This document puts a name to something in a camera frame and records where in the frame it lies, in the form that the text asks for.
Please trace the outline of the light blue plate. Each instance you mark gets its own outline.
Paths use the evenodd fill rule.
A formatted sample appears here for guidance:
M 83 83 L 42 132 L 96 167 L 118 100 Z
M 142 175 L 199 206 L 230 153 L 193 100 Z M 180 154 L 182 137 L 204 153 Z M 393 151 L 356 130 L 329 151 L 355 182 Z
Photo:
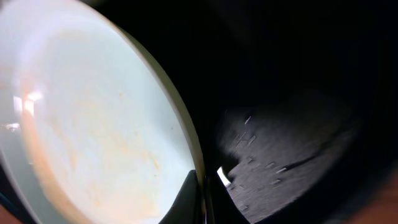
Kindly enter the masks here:
M 1 3 L 1 165 L 36 223 L 159 223 L 204 163 L 174 84 L 80 1 Z

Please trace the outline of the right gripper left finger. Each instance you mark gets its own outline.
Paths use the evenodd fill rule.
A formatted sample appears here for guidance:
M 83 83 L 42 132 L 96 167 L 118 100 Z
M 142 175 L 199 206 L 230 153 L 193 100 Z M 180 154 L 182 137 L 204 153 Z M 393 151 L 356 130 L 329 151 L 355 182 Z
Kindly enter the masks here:
M 172 207 L 159 224 L 201 224 L 201 193 L 196 172 L 191 170 Z

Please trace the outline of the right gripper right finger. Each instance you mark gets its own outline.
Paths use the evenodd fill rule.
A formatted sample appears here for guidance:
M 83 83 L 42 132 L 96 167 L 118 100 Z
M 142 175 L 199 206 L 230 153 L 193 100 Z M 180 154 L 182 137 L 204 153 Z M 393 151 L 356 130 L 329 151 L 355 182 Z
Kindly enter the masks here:
M 210 224 L 249 224 L 218 176 L 206 178 L 206 220 Z

